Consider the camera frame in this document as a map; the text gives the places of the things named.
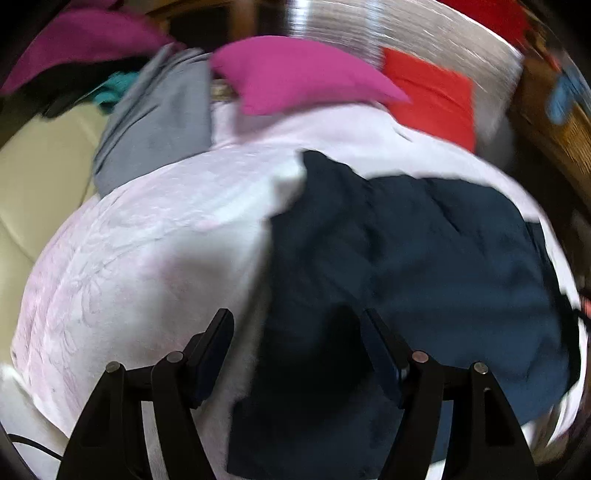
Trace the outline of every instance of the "blue object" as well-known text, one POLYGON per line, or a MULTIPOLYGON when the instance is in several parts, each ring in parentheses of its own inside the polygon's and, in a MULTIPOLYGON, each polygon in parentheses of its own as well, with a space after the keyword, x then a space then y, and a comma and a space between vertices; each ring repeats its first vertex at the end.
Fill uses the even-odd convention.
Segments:
POLYGON ((109 114, 113 111, 115 105, 121 101, 129 87, 136 81, 138 75, 138 72, 116 72, 78 101, 92 101, 103 113, 109 114))
POLYGON ((399 335, 392 332, 374 309, 368 309, 359 318, 361 339, 384 395, 396 405, 402 403, 401 383, 406 379, 412 350, 399 335))
POLYGON ((587 115, 591 114, 591 90, 577 66, 566 58, 562 74, 546 103, 546 115, 554 125, 564 125, 580 103, 587 115))

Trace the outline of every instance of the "magenta cloth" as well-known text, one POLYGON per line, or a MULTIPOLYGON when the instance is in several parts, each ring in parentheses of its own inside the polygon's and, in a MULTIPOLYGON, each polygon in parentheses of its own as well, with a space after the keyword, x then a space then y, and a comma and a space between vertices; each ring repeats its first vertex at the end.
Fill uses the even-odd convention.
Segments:
POLYGON ((74 2, 66 7, 21 55, 0 87, 0 95, 13 93, 56 65, 152 57, 164 45, 175 42, 141 15, 104 9, 113 3, 100 0, 98 8, 78 8, 74 2))
POLYGON ((408 102, 369 63, 338 48, 290 37, 252 37, 218 49, 212 68, 237 91, 246 115, 315 103, 408 102))

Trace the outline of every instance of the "teal cloth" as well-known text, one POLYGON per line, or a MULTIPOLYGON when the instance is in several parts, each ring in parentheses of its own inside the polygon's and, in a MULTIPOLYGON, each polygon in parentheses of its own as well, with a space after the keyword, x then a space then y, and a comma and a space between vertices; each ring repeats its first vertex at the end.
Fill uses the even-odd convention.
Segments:
POLYGON ((111 113, 115 105, 123 98, 123 95, 129 87, 136 81, 138 72, 115 72, 97 88, 80 98, 91 101, 97 105, 103 113, 111 113))

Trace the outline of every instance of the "black cable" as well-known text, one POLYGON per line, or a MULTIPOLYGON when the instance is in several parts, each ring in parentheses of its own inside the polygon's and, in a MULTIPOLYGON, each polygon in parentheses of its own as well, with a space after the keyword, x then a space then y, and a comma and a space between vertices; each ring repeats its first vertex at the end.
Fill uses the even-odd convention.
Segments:
POLYGON ((58 459, 59 461, 63 460, 60 455, 56 452, 52 452, 49 448, 44 447, 41 443, 37 443, 34 440, 30 440, 25 437, 21 437, 20 435, 14 435, 13 433, 8 434, 8 438, 12 443, 22 443, 23 445, 28 445, 29 447, 36 448, 37 450, 41 450, 43 453, 51 455, 53 458, 58 459))

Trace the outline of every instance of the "gray cloth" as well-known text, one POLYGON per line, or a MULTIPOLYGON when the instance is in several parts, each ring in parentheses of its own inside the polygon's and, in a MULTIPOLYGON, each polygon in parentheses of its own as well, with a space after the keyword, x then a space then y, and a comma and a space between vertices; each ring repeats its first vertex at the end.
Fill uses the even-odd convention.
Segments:
POLYGON ((117 104, 93 160, 101 197, 130 180, 209 149, 209 54, 163 47, 117 104))

